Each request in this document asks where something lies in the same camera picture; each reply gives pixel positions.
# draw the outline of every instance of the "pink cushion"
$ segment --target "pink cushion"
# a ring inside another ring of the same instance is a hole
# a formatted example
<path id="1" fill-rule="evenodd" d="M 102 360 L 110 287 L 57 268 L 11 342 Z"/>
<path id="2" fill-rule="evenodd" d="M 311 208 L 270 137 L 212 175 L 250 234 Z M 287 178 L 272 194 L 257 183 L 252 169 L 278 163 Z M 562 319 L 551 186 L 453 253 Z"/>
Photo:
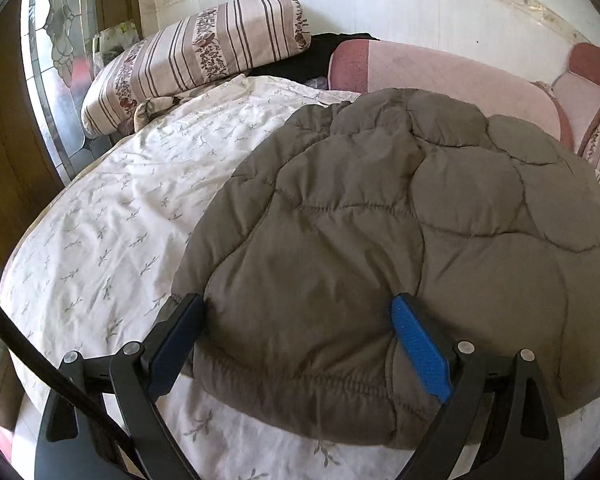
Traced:
<path id="1" fill-rule="evenodd" d="M 600 86 L 600 47 L 577 44 L 569 54 L 569 70 Z"/>
<path id="2" fill-rule="evenodd" d="M 567 117 L 564 108 L 562 108 L 560 101 L 555 98 L 554 91 L 551 90 L 547 85 L 538 81 L 536 81 L 534 85 L 544 91 L 549 96 L 551 101 L 554 102 L 555 109 L 558 111 L 558 118 L 560 119 L 560 143 L 567 148 L 567 150 L 572 152 L 574 150 L 573 129 L 571 128 L 571 123 L 569 122 L 569 118 Z"/>
<path id="3" fill-rule="evenodd" d="M 354 42 L 365 42 L 368 55 L 366 49 L 354 48 Z M 361 72 L 368 74 L 366 85 L 360 81 Z M 560 117 L 551 98 L 504 70 L 439 50 L 389 41 L 350 40 L 336 49 L 330 89 L 375 92 L 382 88 L 419 88 L 446 94 L 475 104 L 487 117 L 516 117 L 560 140 Z"/>
<path id="4" fill-rule="evenodd" d="M 600 86 L 567 72 L 554 83 L 553 90 L 573 129 L 574 151 L 582 155 L 600 124 Z"/>

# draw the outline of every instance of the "wooden cabinet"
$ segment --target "wooden cabinet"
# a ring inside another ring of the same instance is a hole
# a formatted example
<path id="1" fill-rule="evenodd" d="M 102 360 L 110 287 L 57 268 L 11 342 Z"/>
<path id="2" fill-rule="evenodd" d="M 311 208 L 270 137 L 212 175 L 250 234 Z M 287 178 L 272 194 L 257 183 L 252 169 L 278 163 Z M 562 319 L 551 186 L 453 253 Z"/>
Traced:
<path id="1" fill-rule="evenodd" d="M 0 267 L 62 189 L 29 100 L 20 2 L 8 1 L 0 13 Z"/>

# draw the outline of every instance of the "black cable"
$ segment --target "black cable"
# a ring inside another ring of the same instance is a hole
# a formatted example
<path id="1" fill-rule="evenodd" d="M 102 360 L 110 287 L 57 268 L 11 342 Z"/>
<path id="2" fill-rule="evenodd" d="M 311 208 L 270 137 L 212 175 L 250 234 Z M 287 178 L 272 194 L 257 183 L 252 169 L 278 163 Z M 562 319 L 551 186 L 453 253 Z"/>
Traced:
<path id="1" fill-rule="evenodd" d="M 62 375 L 27 338 L 22 335 L 0 307 L 0 339 L 7 345 L 22 363 L 44 381 L 51 389 L 58 392 L 69 403 L 100 425 L 115 439 L 120 448 L 142 470 L 136 454 L 136 448 L 128 434 L 106 412 L 93 402 L 87 394 Z"/>

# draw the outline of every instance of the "white bedsheet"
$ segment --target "white bedsheet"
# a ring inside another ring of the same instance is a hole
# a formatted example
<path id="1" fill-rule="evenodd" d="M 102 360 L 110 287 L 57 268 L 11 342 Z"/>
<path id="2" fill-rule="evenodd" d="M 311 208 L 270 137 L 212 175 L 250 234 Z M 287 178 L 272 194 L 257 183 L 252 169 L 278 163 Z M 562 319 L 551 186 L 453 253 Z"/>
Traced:
<path id="1" fill-rule="evenodd" d="M 356 97 L 238 76 L 154 121 L 82 174 L 38 219 L 4 272 L 3 309 L 54 365 L 72 349 L 89 358 L 143 339 L 193 227 L 235 167 L 299 107 Z M 48 389 L 15 365 L 42 411 Z M 117 412 L 115 402 L 107 405 Z M 158 406 L 208 480 L 384 479 L 395 477 L 411 454 L 316 442 L 266 426 L 185 376 Z M 600 445 L 600 399 L 560 427 L 573 478 Z M 476 450 L 465 449 L 458 472 Z"/>

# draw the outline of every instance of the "quilted fabric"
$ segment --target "quilted fabric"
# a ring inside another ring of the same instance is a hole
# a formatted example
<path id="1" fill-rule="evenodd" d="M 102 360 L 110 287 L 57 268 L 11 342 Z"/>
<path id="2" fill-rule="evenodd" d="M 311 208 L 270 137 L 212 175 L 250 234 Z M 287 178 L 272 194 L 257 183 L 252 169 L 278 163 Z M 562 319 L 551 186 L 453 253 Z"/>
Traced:
<path id="1" fill-rule="evenodd" d="M 400 292 L 478 348 L 531 348 L 558 416 L 600 396 L 593 168 L 448 96 L 386 89 L 298 110 L 196 226 L 172 288 L 190 291 L 209 306 L 203 388 L 312 438 L 420 441 L 439 404 L 396 343 Z"/>

